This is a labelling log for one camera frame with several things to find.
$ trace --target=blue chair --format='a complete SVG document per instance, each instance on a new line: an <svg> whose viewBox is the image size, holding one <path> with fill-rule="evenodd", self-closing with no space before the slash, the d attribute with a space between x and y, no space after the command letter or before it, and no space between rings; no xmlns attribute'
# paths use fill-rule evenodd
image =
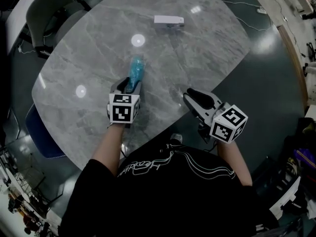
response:
<svg viewBox="0 0 316 237"><path fill-rule="evenodd" d="M47 131L33 104L25 118L25 125L39 152L46 158L65 157L65 154Z"/></svg>

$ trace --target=floor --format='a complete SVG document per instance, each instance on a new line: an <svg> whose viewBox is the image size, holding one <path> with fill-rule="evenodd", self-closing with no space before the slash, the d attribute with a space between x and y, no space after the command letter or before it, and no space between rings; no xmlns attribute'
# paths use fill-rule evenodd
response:
<svg viewBox="0 0 316 237"><path fill-rule="evenodd" d="M98 4L101 0L85 0L92 7ZM282 20L281 13L278 12L279 5L275 0L258 0L270 15L272 21L276 25L285 24L290 27L297 40L297 51L307 52L306 43L315 39L314 29L311 21L303 21L299 16L294 16L289 7L284 3L284 0L277 0L282 7L282 14L288 19L288 25ZM23 43L23 52L32 50L32 46L28 43ZM68 159L45 159L37 150L32 139L28 136L25 128L25 116L33 104L31 91L33 84L38 76L39 71L45 63L45 60L37 58L34 52L28 54L19 53L16 49L10 55L12 62L11 75L11 102L13 110L19 120L21 126L20 139L15 141L17 126L13 116L10 116L9 121L5 124L7 132L8 149L17 159L19 166L24 166L29 161L29 155L32 153L34 165L45 172L46 180L41 186L42 191L50 198L54 198L63 190L64 195L58 199L52 206L59 217L65 212L66 205L72 193L73 186L77 180L80 170ZM188 146L194 146L200 149L210 148L206 146L201 138L196 136L196 132L188 129L192 125L188 122L181 122L170 127L166 133L161 136L167 137L170 133L187 130L190 131L184 136L184 141Z"/></svg>
<svg viewBox="0 0 316 237"><path fill-rule="evenodd" d="M276 26L284 25L289 32L298 57L301 58L301 65L304 66L309 62L308 58L301 56L301 53L307 55L309 53L306 43L311 42L316 47L316 19L302 20L297 11L293 11L285 0L258 0L263 8L270 16L272 22ZM316 75L308 74L306 77L307 91L309 95L309 104L316 104L315 88Z"/></svg>

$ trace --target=white graphic print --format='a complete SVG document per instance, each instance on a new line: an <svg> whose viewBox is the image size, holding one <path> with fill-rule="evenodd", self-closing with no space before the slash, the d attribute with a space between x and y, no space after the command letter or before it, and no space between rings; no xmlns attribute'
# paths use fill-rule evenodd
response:
<svg viewBox="0 0 316 237"><path fill-rule="evenodd" d="M130 169L132 169L132 173L134 176L146 174L152 167L156 167L156 170L158 170L161 165L167 165L170 162L172 156L173 152L171 151L170 156L166 159L156 159L153 161L145 160L141 162L134 161L130 165L127 165L118 175L118 177L124 173L127 173Z"/></svg>
<svg viewBox="0 0 316 237"><path fill-rule="evenodd" d="M178 149L183 147L182 145L177 146L167 144L168 148L169 146L171 146L172 148L177 147ZM141 162L134 161L128 166L126 166L124 170L118 175L118 177L122 174L126 174L130 170L132 170L133 175L147 174L152 167L155 167L156 170L158 170L161 165L167 165L170 163L170 160L173 157L174 153L184 155L190 169L193 171L194 174L196 174L200 178L211 180L220 176L229 176L231 179L235 177L235 172L233 170L229 170L226 167L217 167L212 169L204 168L197 164L189 153L179 150L171 151L169 157L166 159L155 159L153 161Z"/></svg>

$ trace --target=dark floor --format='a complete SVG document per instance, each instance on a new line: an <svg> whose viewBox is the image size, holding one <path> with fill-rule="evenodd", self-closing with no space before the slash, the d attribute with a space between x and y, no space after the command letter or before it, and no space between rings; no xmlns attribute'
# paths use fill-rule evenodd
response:
<svg viewBox="0 0 316 237"><path fill-rule="evenodd" d="M90 6L97 5L102 0L85 0L88 2ZM250 3L256 3L256 0L250 0L248 1ZM238 17L242 17L240 14L244 14L242 10L238 11L237 8L231 8L232 11L236 14ZM263 25L261 21L257 21L260 27L267 28L269 26L270 22L267 19L266 25ZM264 38L264 35L259 35L257 32L252 32L249 29L246 29L249 38L253 42L257 42L258 39ZM277 36L277 33L274 32L275 29L271 29L270 33L273 36ZM289 57L284 54L284 47L281 42L281 40L277 40L275 43L275 47L272 48L271 52L278 52L278 55L275 55L273 59L275 59L275 63L277 64L280 62L280 60L283 62L283 60L288 60L286 65L290 64ZM32 46L28 43L23 43L23 51L30 51L32 50ZM269 55L270 59L270 53L266 53L261 55L261 60L259 61L259 65L257 67L258 70L262 71L262 74L257 74L258 78L254 78L254 81L249 82L249 88L244 88L238 85L238 82L242 80L243 77L249 76L251 68L249 67L249 64L254 64L257 62L257 55L258 51L256 48L253 48L252 51L245 57L244 61L241 62L241 64L228 76L227 79L224 80L222 84L220 84L216 89L215 93L219 95L220 98L223 98L229 102L235 102L237 105L244 104L245 101L248 101L248 99L241 99L239 96L243 94L247 94L247 90L255 89L257 90L257 87L264 87L264 85L255 85L262 77L268 78L271 74L271 71L269 69L269 63L268 59L266 58L266 55ZM21 54L16 49L14 52L10 55L11 61L12 61L12 75L11 75L11 102L12 107L17 115L17 118L19 120L19 123L22 128L22 132L20 135L19 140L14 141L15 134L16 134L16 123L13 119L13 117L10 118L10 120L5 124L5 130L7 132L7 141L6 143L10 143L8 146L8 149L10 152L15 155L17 158L18 165L25 165L25 162L28 161L28 155L30 153L33 153L33 158L35 165L44 171L46 180L41 186L42 191L50 198L55 197L58 192L60 192L62 189L64 189L64 195L58 199L52 207L52 210L59 215L60 217L64 214L66 205L68 203L69 197L72 193L72 188L74 186L74 183L80 174L80 170L68 159L68 158L58 158L58 159L46 159L44 158L37 150L36 146L34 145L32 139L30 136L27 135L27 130L25 129L25 116L33 104L31 92L33 84L42 68L42 66L45 63L45 60L37 58L37 55L32 52L28 54ZM276 70L276 79L281 77L281 75L278 75L278 73L283 73L283 70ZM276 81L273 81L274 78L269 78L271 83L274 85L277 84ZM235 91L227 92L229 87L227 85L234 85L236 86ZM288 101L288 103L292 100L293 95L295 92L293 92L293 86L289 85L290 88L283 89L284 92L288 92L288 97L284 96L286 98L285 101ZM278 108L278 103L276 103L275 99L271 98L269 99L269 96L273 95L273 87L269 87L269 89L266 92L259 92L259 94L256 96L259 99L264 98L264 101L266 103L269 103L271 101L271 105L273 104L274 107L271 108ZM253 111L253 108L258 108L260 112L260 106L256 106L256 102L254 101L253 105L246 105L248 107L249 112ZM282 119L284 113L279 113L275 115L272 113L270 125L273 126L273 122L275 122L278 119ZM264 160L266 155L270 155L273 158L277 158L280 149L282 147L283 139L285 138L284 135L292 134L295 131L295 122L297 118L299 118L301 113L299 111L293 111L291 109L291 113L288 113L289 121L283 120L284 126L278 127L277 135L271 134L272 137L275 138L275 141L277 141L277 145L271 145L272 140L270 140L267 135L265 135L265 138L255 138L253 136L253 130L265 130L264 127L264 120L256 120L252 119L249 120L249 124L247 126L249 129L244 132L244 137L254 137L251 141L245 142L242 138L237 140L238 145L241 149L245 151L244 157L245 160L249 166L249 169L251 172ZM199 137L197 133L197 127L198 127L198 120L195 119L191 114L187 114L183 116L179 122L176 122L173 124L165 133L161 134L160 137L167 138L171 133L173 132L181 132L183 134L184 144L187 146L196 147L199 149L210 149L212 147L212 143L209 143L208 145L204 143L204 141Z"/></svg>

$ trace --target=black t-shirt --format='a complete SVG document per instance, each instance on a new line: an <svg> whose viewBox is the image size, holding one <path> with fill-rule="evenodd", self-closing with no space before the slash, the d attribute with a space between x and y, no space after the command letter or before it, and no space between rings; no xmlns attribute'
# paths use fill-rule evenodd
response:
<svg viewBox="0 0 316 237"><path fill-rule="evenodd" d="M194 234L253 236L277 220L252 187L210 153L167 144L137 150L115 177L90 160L78 178L59 236Z"/></svg>

